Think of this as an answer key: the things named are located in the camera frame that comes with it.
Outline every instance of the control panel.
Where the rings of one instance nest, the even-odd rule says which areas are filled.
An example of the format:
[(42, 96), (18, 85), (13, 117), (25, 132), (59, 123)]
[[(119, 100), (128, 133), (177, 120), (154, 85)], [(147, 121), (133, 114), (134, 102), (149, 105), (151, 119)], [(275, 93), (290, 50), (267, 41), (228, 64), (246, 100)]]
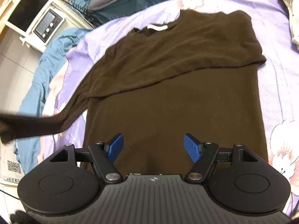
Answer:
[(50, 38), (51, 34), (62, 22), (63, 18), (55, 13), (52, 9), (49, 9), (44, 17), (40, 20), (33, 32), (44, 42)]

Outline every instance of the digital display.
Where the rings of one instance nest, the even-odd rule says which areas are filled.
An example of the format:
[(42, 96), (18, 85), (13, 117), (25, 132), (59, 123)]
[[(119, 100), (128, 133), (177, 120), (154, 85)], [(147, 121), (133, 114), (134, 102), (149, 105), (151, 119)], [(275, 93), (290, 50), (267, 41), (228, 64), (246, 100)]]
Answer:
[(55, 16), (52, 13), (47, 12), (46, 16), (44, 16), (44, 18), (37, 26), (36, 31), (39, 32), (40, 34), (43, 34), (54, 18)]
[(36, 15), (47, 2), (48, 0), (21, 0), (8, 21), (26, 32)]

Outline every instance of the qr code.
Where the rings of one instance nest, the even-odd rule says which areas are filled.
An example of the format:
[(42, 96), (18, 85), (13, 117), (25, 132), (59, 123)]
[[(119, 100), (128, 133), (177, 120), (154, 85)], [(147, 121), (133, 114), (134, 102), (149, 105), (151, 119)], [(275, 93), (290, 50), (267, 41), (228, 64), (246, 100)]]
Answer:
[(20, 164), (18, 162), (13, 162), (13, 161), (9, 161), (7, 160), (7, 165), (8, 165), (8, 170), (15, 172), (15, 173), (21, 173), (21, 167)]

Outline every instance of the crosshair logo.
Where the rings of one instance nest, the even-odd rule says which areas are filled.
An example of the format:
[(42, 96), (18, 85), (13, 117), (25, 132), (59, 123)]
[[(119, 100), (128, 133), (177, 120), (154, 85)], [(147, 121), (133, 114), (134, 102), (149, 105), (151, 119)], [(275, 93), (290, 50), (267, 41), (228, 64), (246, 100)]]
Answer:
[(153, 176), (152, 178), (150, 178), (150, 181), (153, 181), (153, 182), (157, 182), (159, 179), (155, 176)]

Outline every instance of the purple bed sheet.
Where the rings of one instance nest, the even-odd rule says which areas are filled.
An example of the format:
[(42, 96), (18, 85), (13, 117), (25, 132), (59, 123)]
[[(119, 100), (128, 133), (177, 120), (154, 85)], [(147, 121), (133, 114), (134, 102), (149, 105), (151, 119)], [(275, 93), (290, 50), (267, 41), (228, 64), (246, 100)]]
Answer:
[[(299, 55), (291, 43), (288, 17), (278, 0), (170, 0), (151, 6), (130, 17), (120, 18), (88, 33), (67, 53), (64, 67), (51, 82), (44, 116), (59, 113), (84, 76), (133, 28), (174, 21), (180, 9), (231, 13), (243, 10), (252, 25), (267, 61), (258, 70), (258, 82), (269, 164), (285, 176), (292, 193), (284, 213), (291, 216), (299, 200)], [(82, 147), (87, 112), (63, 133), (41, 137), (38, 162), (66, 143)]]

